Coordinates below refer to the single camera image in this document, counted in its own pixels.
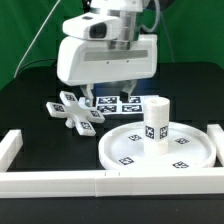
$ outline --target cable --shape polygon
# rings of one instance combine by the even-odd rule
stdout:
[[[50,19],[50,17],[52,16],[52,14],[54,13],[55,9],[57,8],[57,6],[59,5],[59,3],[61,2],[61,0],[58,0],[56,2],[56,4],[54,5],[54,7],[52,8],[52,10],[50,11],[50,13],[48,14],[47,18],[45,19],[45,21],[43,22],[43,24],[41,25],[39,31],[37,32],[36,36],[34,37],[33,41],[31,42],[30,46],[28,47],[27,51],[25,52],[24,56],[22,57],[19,65],[17,66],[17,69],[15,71],[14,74],[14,78],[16,78],[16,76],[18,75],[18,72],[20,70],[20,67],[22,65],[22,63],[24,62],[25,58],[27,57],[27,55],[29,54],[31,48],[33,47],[34,43],[36,42],[37,38],[39,37],[40,33],[42,32],[43,28],[45,27],[45,25],[47,24],[48,20]]]
[[[168,31],[168,28],[167,28],[167,25],[166,25],[166,22],[165,22],[165,18],[163,16],[163,13],[161,13],[161,19],[162,19],[164,31],[165,31],[165,34],[166,34],[166,37],[167,37],[167,41],[168,41],[168,44],[169,44],[169,48],[170,48],[171,60],[174,63],[175,62],[175,57],[174,57],[173,44],[171,42],[171,38],[170,38],[170,35],[169,35],[169,31]]]
[[[151,29],[149,29],[148,27],[146,27],[145,25],[142,25],[142,29],[146,32],[146,33],[153,33],[157,26],[159,25],[159,21],[160,21],[160,3],[159,0],[154,0],[155,6],[156,6],[156,19],[155,19],[155,23],[153,25],[153,27]]]
[[[47,62],[47,61],[54,61],[53,65],[55,64],[55,62],[57,61],[57,58],[48,58],[48,59],[40,59],[40,60],[36,60],[36,61],[31,61],[25,65],[23,65],[19,71],[18,71],[18,75],[29,65],[32,65],[32,64],[36,64],[36,63],[39,63],[39,62]]]

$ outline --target black cable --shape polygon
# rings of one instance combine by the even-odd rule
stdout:
[[[54,63],[52,64],[52,66],[55,66],[57,64],[57,58],[48,58],[48,59],[40,59],[40,60],[36,60],[36,61],[31,61],[25,65],[23,65],[19,71],[17,72],[16,76],[19,75],[26,67],[28,67],[29,65],[32,64],[36,64],[36,63],[40,63],[40,62],[47,62],[47,61],[54,61]]]

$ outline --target white cross-shaped piece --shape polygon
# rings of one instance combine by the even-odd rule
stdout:
[[[60,98],[63,104],[47,103],[47,109],[52,117],[67,118],[68,128],[76,127],[80,135],[94,136],[96,134],[90,122],[103,123],[104,116],[95,109],[84,109],[79,106],[75,95],[70,92],[61,91]]]

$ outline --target white cylinder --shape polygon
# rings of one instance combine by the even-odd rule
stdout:
[[[168,152],[170,101],[163,97],[144,101],[144,152],[158,156]]]

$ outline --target green backdrop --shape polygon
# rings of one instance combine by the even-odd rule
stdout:
[[[56,0],[0,1],[0,89],[13,79],[21,57],[55,3]],[[156,32],[159,62],[206,61],[224,68],[223,10],[223,0],[176,0],[163,12]],[[82,13],[81,0],[62,0],[25,63],[56,58],[64,38],[63,21]],[[146,11],[144,23],[151,26],[154,16],[154,12]]]

